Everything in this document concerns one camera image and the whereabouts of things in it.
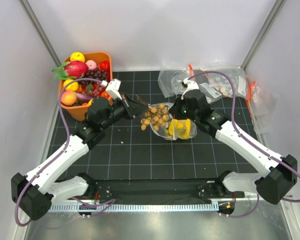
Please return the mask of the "brown longan cluster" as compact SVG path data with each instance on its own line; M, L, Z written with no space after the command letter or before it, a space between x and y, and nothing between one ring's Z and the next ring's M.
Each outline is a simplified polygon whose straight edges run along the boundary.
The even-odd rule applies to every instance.
M155 131L160 127L168 128L170 115L168 113L169 106L164 103L150 104L143 100L140 96L136 97L139 103L147 105L147 109L141 114L141 130L144 131L148 126L152 126Z

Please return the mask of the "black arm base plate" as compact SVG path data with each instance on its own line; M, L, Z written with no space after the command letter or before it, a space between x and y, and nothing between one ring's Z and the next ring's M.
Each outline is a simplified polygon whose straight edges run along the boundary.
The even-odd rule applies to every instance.
M139 179L139 180L95 180L88 183L84 198L107 201L111 198L127 201L144 199L175 199L181 197L208 199L244 198L242 191L227 190L216 178L201 179Z

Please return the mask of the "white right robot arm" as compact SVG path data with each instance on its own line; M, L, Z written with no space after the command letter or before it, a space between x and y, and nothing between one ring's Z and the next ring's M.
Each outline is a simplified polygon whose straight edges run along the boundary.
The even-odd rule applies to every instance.
M205 134L233 149L256 173L225 171L219 176L215 192L227 198L233 192L259 194L276 205L297 183L297 160L270 150L243 131L231 118L218 109L211 109L205 95L198 89L179 94L168 111L176 120L191 120Z

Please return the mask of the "yellow banana bunch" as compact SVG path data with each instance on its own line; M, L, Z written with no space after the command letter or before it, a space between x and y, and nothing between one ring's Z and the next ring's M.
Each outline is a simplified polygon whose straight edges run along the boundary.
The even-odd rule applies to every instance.
M191 137L191 125L190 119L172 119L168 127L168 134L177 139L187 140Z

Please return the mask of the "orange red peach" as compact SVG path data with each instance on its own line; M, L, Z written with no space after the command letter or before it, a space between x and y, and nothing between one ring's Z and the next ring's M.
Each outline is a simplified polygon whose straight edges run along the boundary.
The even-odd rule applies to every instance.
M60 101L64 106L70 107L77 101L77 95L71 90L66 90L62 93Z

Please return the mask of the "clear polka dot zip bag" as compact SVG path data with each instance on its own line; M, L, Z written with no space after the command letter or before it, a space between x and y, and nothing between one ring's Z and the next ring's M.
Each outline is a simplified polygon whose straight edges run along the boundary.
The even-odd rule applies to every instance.
M197 135L196 125L189 119L177 120L169 113L173 106L170 102L157 103L149 106L147 118L151 130L159 137L170 140L189 140Z

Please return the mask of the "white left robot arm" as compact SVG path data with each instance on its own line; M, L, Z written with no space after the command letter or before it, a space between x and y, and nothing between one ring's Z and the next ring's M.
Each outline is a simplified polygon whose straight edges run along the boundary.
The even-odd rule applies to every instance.
M25 175L16 173L11 178L11 197L15 203L14 218L19 226L19 210L32 221L42 218L57 202L81 196L91 200L96 195L94 181L83 174L73 179L56 180L75 161L87 154L104 137L105 130L121 119L132 120L148 106L130 99L126 94L113 104L104 97L93 100L85 119L73 133L67 132L65 143L43 163Z

